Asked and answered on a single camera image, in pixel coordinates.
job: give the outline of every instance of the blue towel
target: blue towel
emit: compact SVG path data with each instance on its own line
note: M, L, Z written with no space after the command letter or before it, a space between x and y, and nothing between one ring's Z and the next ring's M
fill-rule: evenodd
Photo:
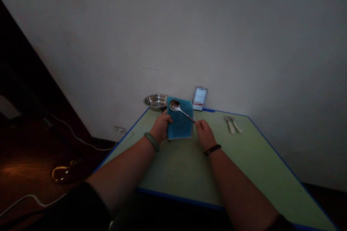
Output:
M182 100L174 97L167 98L167 114L171 115L173 123L169 123L167 127L167 138L169 140L178 139L178 138L192 138L193 133L193 122L190 121L180 111L172 111L169 108L169 103L171 100L178 100L181 105L181 110L185 112L190 117L193 117L193 108L190 101Z

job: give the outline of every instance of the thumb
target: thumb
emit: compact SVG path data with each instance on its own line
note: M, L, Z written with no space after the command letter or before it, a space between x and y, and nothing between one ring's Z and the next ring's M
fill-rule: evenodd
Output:
M169 122L169 123L173 123L173 122L174 122L174 121L172 120L172 118L171 118L171 115L163 115L162 117L163 117L163 120L164 120L164 121L167 121L167 122Z
M202 125L201 125L201 122L200 121L196 121L195 122L195 127L196 127L196 130L199 132L202 130Z

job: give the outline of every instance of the left hand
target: left hand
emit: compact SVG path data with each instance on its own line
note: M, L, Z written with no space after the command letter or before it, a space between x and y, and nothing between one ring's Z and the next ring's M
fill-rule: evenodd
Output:
M167 139L167 124L173 123L171 115L168 115L166 113L167 109L160 116L158 116L154 123L154 126L149 132L159 144Z

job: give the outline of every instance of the wooden floor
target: wooden floor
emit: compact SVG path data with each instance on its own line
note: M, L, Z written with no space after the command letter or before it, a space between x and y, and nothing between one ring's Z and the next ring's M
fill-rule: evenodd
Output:
M73 120L68 121L74 128ZM13 127L0 129L0 212L27 194L35 194L42 203L48 204L67 191L75 187L83 179L66 185L58 185L51 180L52 167L62 159L73 156L70 149L62 145L42 126L42 121L16 124ZM61 123L55 122L64 137L91 162L90 173L102 161L108 152L96 151L80 143L72 137L70 130ZM74 128L79 136L78 127ZM90 136L80 136L92 142ZM100 148L108 148L107 141L93 141ZM341 230L347 230L347 195L343 192L321 188L306 184L313 197L321 204L332 220ZM33 199L26 199L19 203L10 213L0 219L0 225L21 215L42 209ZM29 219L29 223L38 219L40 215ZM26 224L17 226L14 230L21 230Z

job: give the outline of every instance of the brown bead bracelet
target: brown bead bracelet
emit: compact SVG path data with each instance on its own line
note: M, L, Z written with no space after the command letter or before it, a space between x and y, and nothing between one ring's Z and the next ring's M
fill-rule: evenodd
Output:
M220 144L217 144L217 145L215 145L215 146L212 146L210 149L204 151L204 155L208 156L208 155L210 155L212 152L214 152L215 150L218 150L218 149L220 149L220 148L222 148L222 146L221 146Z

